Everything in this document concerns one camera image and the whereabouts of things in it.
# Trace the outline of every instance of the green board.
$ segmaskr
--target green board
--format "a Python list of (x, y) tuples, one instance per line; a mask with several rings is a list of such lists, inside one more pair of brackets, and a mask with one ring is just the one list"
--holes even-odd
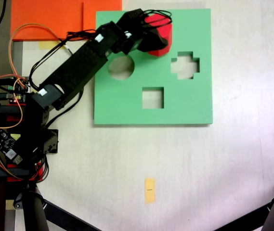
[[(95, 76), (95, 124), (211, 124), (211, 26), (210, 9), (171, 10), (172, 47), (155, 57), (141, 51), (129, 56), (134, 71), (126, 80), (108, 72), (110, 62), (124, 54), (111, 54)], [(123, 12), (97, 12), (96, 23), (117, 22)], [(190, 53), (199, 60), (193, 79), (178, 79), (171, 61)], [(163, 89), (163, 108), (143, 109), (143, 89)]]

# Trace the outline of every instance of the orange paper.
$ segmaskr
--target orange paper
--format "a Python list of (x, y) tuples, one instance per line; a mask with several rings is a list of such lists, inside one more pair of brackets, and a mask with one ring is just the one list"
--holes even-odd
[[(26, 23), (48, 26), (60, 38), (67, 31), (96, 29), (97, 11), (120, 11), (122, 0), (12, 0), (11, 34)], [(28, 27), (20, 30), (14, 41), (55, 40), (47, 30)]]

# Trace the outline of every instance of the cross-shaped hole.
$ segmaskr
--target cross-shaped hole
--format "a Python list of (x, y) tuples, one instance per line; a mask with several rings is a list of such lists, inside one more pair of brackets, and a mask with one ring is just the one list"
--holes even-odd
[(193, 79), (194, 73), (200, 72), (200, 59), (192, 52), (178, 52), (178, 57), (171, 59), (171, 72), (177, 73), (177, 79)]

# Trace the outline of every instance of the robotic arm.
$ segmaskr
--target robotic arm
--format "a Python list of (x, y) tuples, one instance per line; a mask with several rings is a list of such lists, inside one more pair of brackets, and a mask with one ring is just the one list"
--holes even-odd
[(170, 24), (171, 18), (147, 23), (150, 16), (146, 12), (141, 9), (126, 12), (117, 23), (100, 26), (93, 40), (86, 42), (42, 82), (37, 93), (26, 97), (23, 126), (27, 131), (13, 141), (8, 133), (0, 130), (0, 150), (7, 158), (20, 166), (33, 166), (45, 154), (57, 152), (57, 130), (45, 126), (49, 112), (62, 109), (72, 100), (108, 61), (112, 52), (149, 52), (168, 46), (158, 28)]

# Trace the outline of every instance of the table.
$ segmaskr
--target table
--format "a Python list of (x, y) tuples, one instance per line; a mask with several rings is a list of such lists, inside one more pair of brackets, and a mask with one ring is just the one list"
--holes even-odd
[[(103, 231), (214, 230), (274, 197), (274, 1), (123, 1), (139, 7), (212, 9), (214, 123), (94, 126), (91, 81), (52, 125), (59, 153), (40, 191)], [(23, 43), (23, 75), (44, 54), (37, 45)], [(61, 50), (35, 80), (68, 57)], [(156, 179), (155, 203), (144, 203), (145, 178)]]

